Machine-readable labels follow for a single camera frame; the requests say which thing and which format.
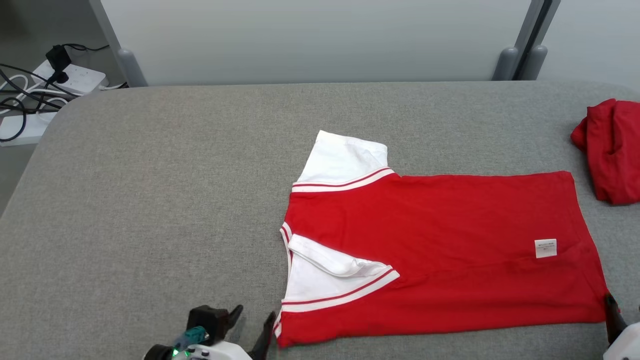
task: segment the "power strip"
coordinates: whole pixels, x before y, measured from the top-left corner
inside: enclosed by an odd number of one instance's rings
[[[54,83],[60,88],[65,89],[73,94],[86,95],[91,92],[100,91],[101,86],[109,85],[107,75],[102,72],[94,71],[84,67],[69,65],[65,68],[65,73],[69,76],[69,80],[63,84]],[[45,60],[37,69],[33,71],[34,74],[42,76],[45,79],[49,79],[54,70],[49,63],[49,60]],[[36,76],[31,76],[36,85],[44,85],[44,81]],[[10,142],[0,142],[0,146],[14,146],[14,145],[26,145],[30,143],[38,143],[40,138],[47,129],[49,123],[56,113],[41,113],[27,115],[27,124],[20,136]],[[0,139],[8,139],[20,131],[22,127],[22,115],[5,117],[0,123]]]
[[[107,75],[103,72],[87,69],[76,65],[69,65],[65,67],[65,73],[69,76],[69,80],[64,83],[54,83],[55,85],[65,89],[66,91],[75,94],[89,94],[94,91],[99,91],[100,86],[109,85]],[[34,74],[40,75],[45,79],[49,79],[55,71],[51,67],[49,60],[45,60],[40,66],[33,71]],[[31,76],[36,84],[43,84],[42,79]]]
[[[51,121],[56,113],[41,113],[40,116]],[[47,129],[48,122],[38,118],[36,114],[27,115],[27,124],[24,131],[16,139],[10,142],[0,142],[0,146],[27,145],[29,143],[38,143],[42,134]],[[7,116],[0,123],[0,139],[8,139],[18,133],[22,127],[22,115]]]

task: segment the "gray fabric surface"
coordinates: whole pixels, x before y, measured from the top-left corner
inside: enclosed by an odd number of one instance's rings
[[[139,88],[64,107],[0,219],[0,354],[140,359],[201,304],[253,345],[284,295],[278,229],[319,129],[388,145],[400,174],[568,170],[628,322],[640,321],[640,206],[593,195],[569,141],[599,83]],[[601,359],[604,324],[351,338],[273,359]]]

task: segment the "white cable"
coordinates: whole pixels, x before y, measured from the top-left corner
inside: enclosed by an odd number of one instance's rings
[[[35,84],[35,85],[33,85],[32,87],[30,87],[30,88],[25,88],[25,89],[23,89],[23,90],[24,90],[25,92],[28,92],[29,94],[33,94],[33,93],[47,93],[47,94],[68,95],[66,92],[62,92],[62,91],[49,90],[49,89],[38,89],[37,87],[39,87],[40,85],[41,85],[41,83],[40,83],[40,84]],[[76,95],[76,96],[82,96],[82,94],[75,94],[75,93],[71,93],[71,94],[74,94],[74,95]],[[19,94],[19,95],[18,95],[18,96],[16,96],[15,98],[16,98],[16,99],[18,99],[18,100],[20,100],[20,101],[22,101],[22,100],[24,100],[24,98],[25,98],[25,97],[27,97],[27,96],[26,96],[26,95],[24,95],[24,94]],[[6,110],[3,110],[3,111],[0,111],[0,115],[2,115],[2,114],[4,114],[4,113],[6,113],[6,112],[8,112],[8,111],[11,111],[11,109],[6,109]]]
[[[117,88],[121,87],[122,85],[124,85],[124,83],[122,83],[120,85],[116,85],[116,86],[109,86],[109,87],[105,87],[105,86],[100,85],[100,86],[98,86],[98,89],[100,89],[100,90],[114,90],[114,89],[117,89]]]
[[[65,99],[63,99],[63,98],[61,98],[61,97],[53,97],[53,98],[49,99],[49,102],[51,102],[51,101],[55,101],[55,100],[57,100],[57,101],[61,101],[61,102],[64,102],[64,103],[65,103],[65,105],[66,105],[66,104],[68,104],[68,101],[67,101],[67,100],[65,100]],[[43,104],[40,104],[40,105],[38,106],[38,110],[40,110],[40,109],[41,109],[41,108],[43,108],[44,106],[45,106],[45,104],[44,104],[44,103],[43,103]],[[48,120],[48,119],[45,119],[45,118],[41,117],[41,116],[40,116],[40,112],[39,112],[39,111],[36,111],[36,116],[38,117],[38,119],[40,119],[40,121],[44,122],[45,124],[48,124],[48,123],[50,123],[50,122],[51,122],[51,120]]]
[[[24,88],[22,88],[23,90],[27,90],[27,86],[29,86],[29,78],[27,78],[25,75],[22,74],[18,74],[18,75],[14,75],[12,77],[9,78],[9,80],[13,81],[14,79],[18,79],[18,78],[22,78],[24,79]],[[2,90],[9,82],[5,81],[2,85],[0,85],[0,90]],[[16,99],[22,101],[25,98],[24,94],[19,94],[18,96],[15,97]],[[4,113],[8,113],[9,111],[11,111],[11,109],[5,109],[3,111],[0,111],[0,115],[4,114]]]

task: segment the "white tag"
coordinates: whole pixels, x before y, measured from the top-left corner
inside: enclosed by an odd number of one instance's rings
[[[536,259],[558,255],[556,239],[536,240]]]

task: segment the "red stripe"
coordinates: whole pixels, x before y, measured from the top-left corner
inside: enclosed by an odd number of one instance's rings
[[[384,276],[386,276],[387,274],[389,274],[389,273],[390,273],[390,272],[392,272],[392,271],[394,271],[394,269],[389,269],[387,272],[385,272],[385,273],[384,273],[384,274],[382,274],[381,276],[379,276],[379,277],[375,278],[375,280],[373,280],[373,281],[371,281],[371,282],[369,282],[369,283],[367,283],[367,284],[365,284],[365,285],[362,285],[361,287],[359,287],[359,288],[357,288],[357,289],[355,289],[355,290],[353,290],[353,291],[350,291],[350,292],[348,292],[348,293],[346,293],[346,294],[343,294],[343,295],[338,295],[338,296],[334,296],[334,297],[327,297],[327,298],[324,298],[324,299],[309,300],[309,301],[287,301],[287,302],[282,302],[282,305],[302,305],[302,304],[311,304],[311,303],[313,303],[313,302],[320,302],[320,301],[334,300],[334,299],[339,299],[339,298],[341,298],[341,297],[349,296],[349,295],[351,295],[351,294],[353,294],[353,293],[355,293],[355,292],[358,292],[358,291],[360,291],[360,290],[362,290],[362,289],[364,289],[364,288],[366,288],[366,287],[368,287],[368,286],[370,286],[370,285],[375,284],[376,282],[378,282],[378,280],[382,279]]]
[[[389,169],[390,168],[388,168],[388,167],[381,168],[381,169],[379,169],[379,170],[377,170],[375,172],[372,172],[371,174],[369,174],[369,175],[367,175],[367,176],[365,176],[365,177],[363,177],[361,179],[354,180],[354,181],[352,181],[350,183],[346,183],[346,184],[340,184],[340,185],[332,185],[332,184],[293,184],[293,187],[296,187],[296,186],[325,186],[325,187],[328,187],[328,188],[338,188],[340,186],[347,186],[347,185],[355,184],[355,183],[357,183],[359,181],[363,181],[365,179],[368,179],[368,178],[372,177],[373,175],[376,175],[378,172],[389,170]]]

